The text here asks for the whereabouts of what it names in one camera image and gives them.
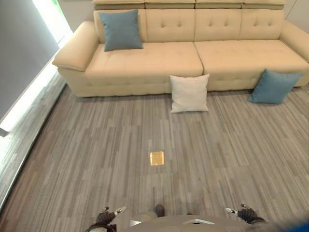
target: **wall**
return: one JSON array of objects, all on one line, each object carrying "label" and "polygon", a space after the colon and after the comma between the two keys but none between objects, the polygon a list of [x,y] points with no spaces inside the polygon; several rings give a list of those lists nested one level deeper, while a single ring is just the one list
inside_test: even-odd
[{"label": "wall", "polygon": [[93,20],[92,0],[58,0],[62,12],[72,31],[86,21]]},{"label": "wall", "polygon": [[302,30],[309,33],[309,0],[286,0],[285,17]]}]

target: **yellow square marker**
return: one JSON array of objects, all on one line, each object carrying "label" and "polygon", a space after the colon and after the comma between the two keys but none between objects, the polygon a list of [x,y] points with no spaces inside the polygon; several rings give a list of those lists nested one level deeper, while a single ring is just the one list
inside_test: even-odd
[{"label": "yellow square marker", "polygon": [[151,166],[164,165],[164,152],[163,151],[150,152],[150,165]]}]

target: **sofa base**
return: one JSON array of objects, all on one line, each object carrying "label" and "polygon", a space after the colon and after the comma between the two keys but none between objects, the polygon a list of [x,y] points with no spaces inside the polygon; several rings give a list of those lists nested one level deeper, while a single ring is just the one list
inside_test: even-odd
[{"label": "sofa base", "polygon": [[[253,89],[258,79],[239,79],[231,81],[210,81],[207,91],[227,91]],[[309,83],[309,76],[303,76],[295,87],[305,86]],[[69,87],[77,97],[107,97],[107,96],[130,96],[172,93],[170,83],[140,84],[140,85],[116,85],[116,86],[71,86]]]}]

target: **sofa cushion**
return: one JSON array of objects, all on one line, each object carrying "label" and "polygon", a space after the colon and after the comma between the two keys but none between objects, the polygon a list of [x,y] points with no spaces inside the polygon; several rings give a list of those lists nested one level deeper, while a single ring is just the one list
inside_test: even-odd
[{"label": "sofa cushion", "polygon": [[99,13],[105,29],[105,51],[143,48],[138,26],[138,10]]},{"label": "sofa cushion", "polygon": [[308,81],[309,66],[280,40],[194,42],[210,73],[208,91],[252,89],[265,68],[279,73],[303,73],[297,85]]},{"label": "sofa cushion", "polygon": [[[94,11],[94,21],[96,25],[97,34],[99,37],[100,43],[105,43],[105,29],[104,25],[101,21],[99,13],[120,13],[120,12],[128,12],[130,10],[100,10]],[[140,38],[142,42],[147,42],[147,29],[146,29],[146,12],[144,9],[139,10],[138,12],[138,25],[140,31]]]},{"label": "sofa cushion", "polygon": [[239,40],[277,40],[283,26],[284,11],[243,9]]},{"label": "sofa cushion", "polygon": [[148,42],[188,42],[194,38],[194,9],[147,10]]},{"label": "sofa cushion", "polygon": [[197,9],[195,16],[195,41],[238,39],[241,9]]},{"label": "sofa cushion", "polygon": [[300,72],[286,74],[265,69],[248,101],[281,104],[302,75]]},{"label": "sofa cushion", "polygon": [[198,77],[170,76],[172,84],[171,113],[183,111],[208,111],[207,83],[209,74]]},{"label": "sofa cushion", "polygon": [[169,76],[200,76],[203,66],[192,42],[144,43],[143,49],[104,52],[99,44],[87,70],[91,85],[169,83]]}]

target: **gray striped carpet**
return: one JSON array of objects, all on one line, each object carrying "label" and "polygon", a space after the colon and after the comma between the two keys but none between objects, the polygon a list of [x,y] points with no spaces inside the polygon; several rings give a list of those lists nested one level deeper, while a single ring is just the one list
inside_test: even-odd
[{"label": "gray striped carpet", "polygon": [[[131,216],[163,204],[168,215],[235,218],[246,203],[269,221],[309,210],[309,87],[281,105],[249,91],[211,92],[209,112],[171,114],[170,95],[76,98],[67,87],[0,218],[0,231],[85,230],[97,213]],[[150,166],[151,151],[165,165]]]}]

